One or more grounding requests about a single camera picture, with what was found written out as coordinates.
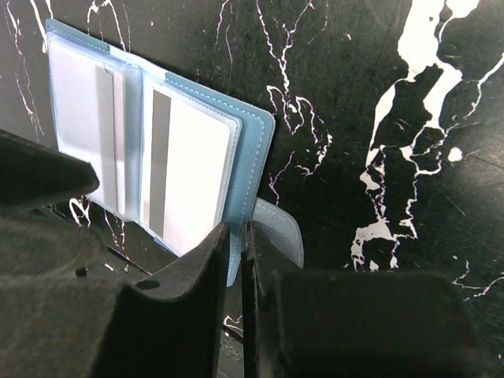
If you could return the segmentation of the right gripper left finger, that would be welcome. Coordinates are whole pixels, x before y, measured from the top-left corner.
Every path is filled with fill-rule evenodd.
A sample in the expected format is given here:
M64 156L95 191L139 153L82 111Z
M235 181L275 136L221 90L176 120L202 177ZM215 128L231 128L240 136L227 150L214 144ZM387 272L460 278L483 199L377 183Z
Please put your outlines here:
M229 226L130 284L110 277L1 278L4 377L214 377Z

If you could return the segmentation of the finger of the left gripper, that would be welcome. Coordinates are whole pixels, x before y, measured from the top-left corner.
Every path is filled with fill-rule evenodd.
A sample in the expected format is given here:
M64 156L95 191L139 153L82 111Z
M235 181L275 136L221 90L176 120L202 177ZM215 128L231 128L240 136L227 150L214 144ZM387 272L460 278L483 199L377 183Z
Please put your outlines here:
M107 251L92 230L38 211L1 215L3 276L75 276Z
M1 131L1 204L50 205L98 187L90 163Z

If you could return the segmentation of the blue leather card holder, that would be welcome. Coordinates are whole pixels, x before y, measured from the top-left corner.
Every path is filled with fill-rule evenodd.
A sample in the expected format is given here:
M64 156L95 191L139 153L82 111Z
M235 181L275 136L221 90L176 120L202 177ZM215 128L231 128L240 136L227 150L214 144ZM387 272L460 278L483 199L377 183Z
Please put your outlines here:
M163 69L147 59L131 54L100 39L72 28L62 22L49 19L46 27L46 48L54 36L62 37L73 46L81 46L94 51L99 57L118 61L124 66L124 167L125 167L125 211L111 212L96 201L88 198L113 213L123 221L139 224L139 200L141 179L142 131L143 131L143 78L152 76L181 91L189 98L221 111L229 117L240 120L242 127L236 145L228 192L220 222L230 227L228 284L233 284L239 270L243 242L243 225L250 219L264 221L273 233L278 246L292 248L297 265L304 263L301 232L295 219L277 206L258 199L258 188L265 161L269 153L275 131L275 120L271 113L242 102L226 94L188 80ZM145 230L159 245L157 238Z

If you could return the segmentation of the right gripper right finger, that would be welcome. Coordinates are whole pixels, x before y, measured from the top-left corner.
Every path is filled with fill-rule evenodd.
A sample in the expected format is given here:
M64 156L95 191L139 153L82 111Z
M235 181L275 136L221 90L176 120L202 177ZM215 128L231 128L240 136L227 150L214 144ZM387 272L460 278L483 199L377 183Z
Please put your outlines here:
M247 377L482 377L454 285L432 272L301 270L254 223L242 256Z

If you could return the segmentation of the white magnetic stripe card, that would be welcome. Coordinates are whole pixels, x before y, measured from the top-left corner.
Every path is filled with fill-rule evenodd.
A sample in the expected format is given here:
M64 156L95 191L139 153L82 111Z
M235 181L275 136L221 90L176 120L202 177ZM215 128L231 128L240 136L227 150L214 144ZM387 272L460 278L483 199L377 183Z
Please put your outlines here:
M177 256L221 221L240 120L143 78L139 224Z

